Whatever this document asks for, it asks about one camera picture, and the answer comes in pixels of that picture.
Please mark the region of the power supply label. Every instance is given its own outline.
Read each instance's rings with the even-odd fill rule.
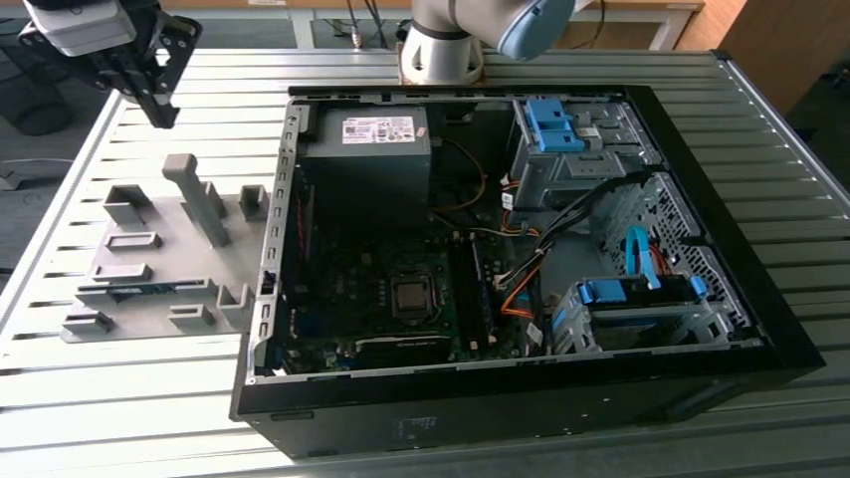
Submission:
[[[343,144],[414,141],[414,117],[349,118],[343,121]]]

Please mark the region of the blue plastic tab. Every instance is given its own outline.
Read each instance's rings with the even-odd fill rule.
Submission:
[[[626,302],[626,291],[621,281],[612,279],[608,281],[592,281],[588,283],[592,294],[594,295],[594,302],[597,304],[612,304],[617,302]]]
[[[594,303],[594,296],[585,284],[580,286],[580,296],[582,297],[582,304],[588,305]]]
[[[636,254],[636,244],[638,244],[638,254]],[[641,271],[636,256],[641,260]],[[641,226],[632,226],[626,233],[626,274],[641,274],[650,282],[650,289],[661,289],[662,283],[656,275],[653,265],[653,255],[650,253],[650,234]]]
[[[709,296],[709,286],[701,276],[692,276],[692,287],[701,299],[705,299]]]
[[[558,330],[558,326],[561,325],[561,323],[564,322],[566,318],[568,318],[568,311],[562,309],[561,313],[558,314],[558,317],[555,318],[555,322],[553,322],[553,331]]]
[[[570,125],[573,117],[568,115],[560,100],[529,100],[529,122],[539,137],[542,152],[582,152],[585,141],[580,139]]]

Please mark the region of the sticker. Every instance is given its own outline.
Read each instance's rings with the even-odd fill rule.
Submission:
[[[502,207],[509,211],[514,210],[514,195],[507,192],[502,193]]]
[[[602,135],[600,134],[600,130],[597,129],[596,126],[577,127],[576,132],[582,137],[602,137]]]
[[[526,334],[529,335],[529,339],[531,339],[531,341],[534,341],[535,344],[538,345],[543,344],[543,333],[531,322],[529,323]]]
[[[414,141],[414,117],[349,118],[343,121],[343,144]]]

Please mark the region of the motherboard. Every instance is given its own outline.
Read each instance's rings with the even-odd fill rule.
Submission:
[[[298,373],[518,357],[489,284],[502,239],[337,241],[297,287],[282,360]]]

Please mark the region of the ram slot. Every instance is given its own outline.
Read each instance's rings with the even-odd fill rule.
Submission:
[[[490,290],[479,254],[474,239],[455,237],[449,241],[458,332],[463,347],[471,352],[481,351],[495,343]]]

